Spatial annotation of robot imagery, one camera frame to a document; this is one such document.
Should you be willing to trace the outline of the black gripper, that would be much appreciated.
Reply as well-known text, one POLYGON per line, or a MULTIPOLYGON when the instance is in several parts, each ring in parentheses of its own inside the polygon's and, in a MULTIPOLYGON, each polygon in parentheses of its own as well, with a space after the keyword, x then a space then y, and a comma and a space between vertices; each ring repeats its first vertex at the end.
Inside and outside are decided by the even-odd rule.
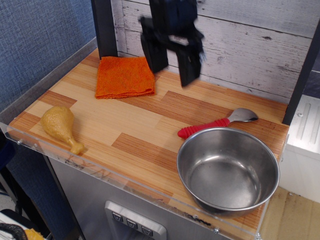
POLYGON ((166 68, 167 51, 176 53, 181 86, 198 79, 204 57, 204 35, 195 27, 198 18, 195 0, 150 0, 151 16, 141 16, 142 50, 153 73, 166 68))

